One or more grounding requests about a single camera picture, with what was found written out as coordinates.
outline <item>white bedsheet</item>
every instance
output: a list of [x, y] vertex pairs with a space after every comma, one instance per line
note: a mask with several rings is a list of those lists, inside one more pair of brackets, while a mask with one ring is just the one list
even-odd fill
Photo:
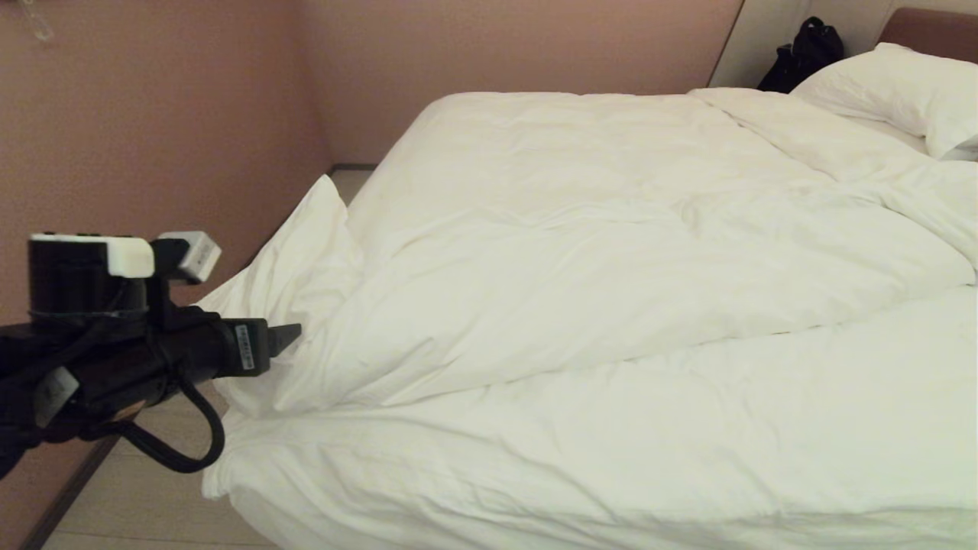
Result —
[[287, 548], [971, 548], [968, 165], [751, 91], [442, 100], [204, 301], [308, 325], [204, 492]]

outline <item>baseboard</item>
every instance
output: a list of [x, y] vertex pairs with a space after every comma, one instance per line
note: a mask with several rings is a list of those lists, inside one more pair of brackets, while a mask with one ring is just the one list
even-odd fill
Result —
[[44, 543], [48, 541], [48, 537], [58, 527], [68, 509], [71, 508], [71, 504], [81, 494], [81, 489], [85, 488], [85, 484], [92, 479], [95, 471], [99, 469], [99, 466], [102, 466], [103, 461], [109, 456], [117, 441], [118, 435], [113, 435], [96, 443], [92, 452], [88, 453], [88, 456], [85, 457], [81, 466], [62, 488], [55, 501], [44, 512], [41, 521], [21, 545], [21, 550], [41, 550], [44, 547]]
[[360, 164], [356, 162], [337, 162], [330, 168], [329, 175], [332, 176], [337, 170], [376, 170], [376, 164]]

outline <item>floor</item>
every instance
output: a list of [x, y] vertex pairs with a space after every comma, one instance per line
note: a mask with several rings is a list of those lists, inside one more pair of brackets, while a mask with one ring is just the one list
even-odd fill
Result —
[[[348, 204], [371, 172], [339, 170], [333, 182]], [[212, 383], [200, 385], [218, 412], [227, 409]], [[140, 414], [138, 424], [178, 450], [202, 456], [209, 431], [179, 395]], [[85, 486], [44, 550], [274, 550], [227, 499], [200, 496], [203, 474], [166, 470], [123, 440]]]

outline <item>white label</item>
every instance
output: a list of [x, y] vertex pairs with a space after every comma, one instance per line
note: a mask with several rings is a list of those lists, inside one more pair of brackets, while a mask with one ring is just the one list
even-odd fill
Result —
[[247, 325], [235, 327], [238, 335], [238, 351], [242, 356], [242, 366], [247, 371], [254, 370], [254, 357], [251, 356], [251, 338], [247, 334]]
[[34, 390], [34, 421], [47, 428], [65, 406], [80, 384], [65, 367], [48, 373]]

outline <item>camera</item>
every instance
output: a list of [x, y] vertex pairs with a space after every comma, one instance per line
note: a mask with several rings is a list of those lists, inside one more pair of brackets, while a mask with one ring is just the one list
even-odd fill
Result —
[[[171, 284], [207, 279], [221, 249], [201, 231], [148, 242], [35, 234], [28, 242], [30, 322], [0, 327], [0, 478], [42, 441], [121, 435], [176, 472], [212, 464], [220, 418], [195, 385], [254, 377], [301, 334], [299, 325], [222, 319], [178, 307]], [[205, 456], [185, 456], [133, 422], [184, 393], [211, 428]]]

